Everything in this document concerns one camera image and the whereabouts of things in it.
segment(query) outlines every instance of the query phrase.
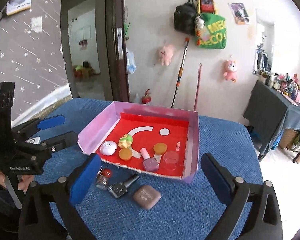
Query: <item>sticker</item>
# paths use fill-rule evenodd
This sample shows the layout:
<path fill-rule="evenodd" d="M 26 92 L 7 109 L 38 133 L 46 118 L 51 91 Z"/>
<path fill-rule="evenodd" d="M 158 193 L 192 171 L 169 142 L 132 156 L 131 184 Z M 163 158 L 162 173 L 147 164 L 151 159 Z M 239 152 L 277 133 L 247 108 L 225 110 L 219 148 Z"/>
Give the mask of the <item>sticker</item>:
<path fill-rule="evenodd" d="M 169 133 L 170 133 L 170 131 L 169 131 L 169 129 L 167 129 L 167 128 L 163 128 L 163 129 L 161 129 L 160 130 L 160 132 L 159 132 L 161 135 L 168 135 Z"/>
<path fill-rule="evenodd" d="M 31 30 L 40 33 L 42 32 L 42 17 L 31 18 Z"/>
<path fill-rule="evenodd" d="M 39 144 L 40 143 L 40 136 L 35 137 L 35 138 L 31 138 L 29 140 L 26 141 L 27 143 L 33 143 L 33 144 Z"/>

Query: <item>pink broom handle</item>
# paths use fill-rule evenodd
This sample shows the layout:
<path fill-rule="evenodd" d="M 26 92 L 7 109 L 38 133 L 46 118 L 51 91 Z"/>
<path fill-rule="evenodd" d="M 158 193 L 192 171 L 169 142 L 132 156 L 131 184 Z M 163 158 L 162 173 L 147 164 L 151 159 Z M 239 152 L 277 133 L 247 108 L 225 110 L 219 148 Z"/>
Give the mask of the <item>pink broom handle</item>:
<path fill-rule="evenodd" d="M 193 111 L 197 111 L 197 102 L 198 102 L 198 94 L 199 94 L 199 88 L 200 88 L 200 78 L 201 78 L 201 68 L 202 64 L 199 65 L 199 70 L 198 70 L 198 85 L 197 85 L 197 93 L 195 95 L 195 102 L 194 102 L 194 109 Z"/>

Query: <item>gray tablecloth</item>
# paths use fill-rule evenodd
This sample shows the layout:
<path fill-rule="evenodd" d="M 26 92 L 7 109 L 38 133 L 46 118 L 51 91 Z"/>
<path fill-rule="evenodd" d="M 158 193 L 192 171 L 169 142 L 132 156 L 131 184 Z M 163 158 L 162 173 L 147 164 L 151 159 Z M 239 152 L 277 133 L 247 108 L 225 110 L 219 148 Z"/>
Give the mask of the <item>gray tablecloth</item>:
<path fill-rule="evenodd" d="M 261 139 L 260 153 L 267 153 L 282 129 L 300 131 L 300 105 L 290 103 L 280 92 L 257 81 L 243 117 Z"/>

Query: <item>green bag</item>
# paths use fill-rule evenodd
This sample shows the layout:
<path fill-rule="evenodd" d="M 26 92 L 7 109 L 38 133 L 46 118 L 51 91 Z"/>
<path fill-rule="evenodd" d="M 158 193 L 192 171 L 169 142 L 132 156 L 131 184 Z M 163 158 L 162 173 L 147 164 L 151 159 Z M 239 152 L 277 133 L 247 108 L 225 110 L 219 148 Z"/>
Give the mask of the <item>green bag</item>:
<path fill-rule="evenodd" d="M 226 19 L 213 13 L 201 13 L 204 28 L 196 29 L 197 46 L 204 49 L 224 49 L 227 42 Z"/>

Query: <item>star patterned curtain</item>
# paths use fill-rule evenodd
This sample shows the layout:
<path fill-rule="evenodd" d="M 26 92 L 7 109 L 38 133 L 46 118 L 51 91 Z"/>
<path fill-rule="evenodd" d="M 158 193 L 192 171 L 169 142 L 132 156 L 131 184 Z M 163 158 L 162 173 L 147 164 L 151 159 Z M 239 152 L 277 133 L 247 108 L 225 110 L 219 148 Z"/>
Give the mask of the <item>star patterned curtain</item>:
<path fill-rule="evenodd" d="M 68 83 L 60 37 L 61 0 L 31 0 L 31 9 L 0 21 L 0 82 L 15 82 L 11 119 Z M 42 17 L 42 32 L 31 19 Z"/>

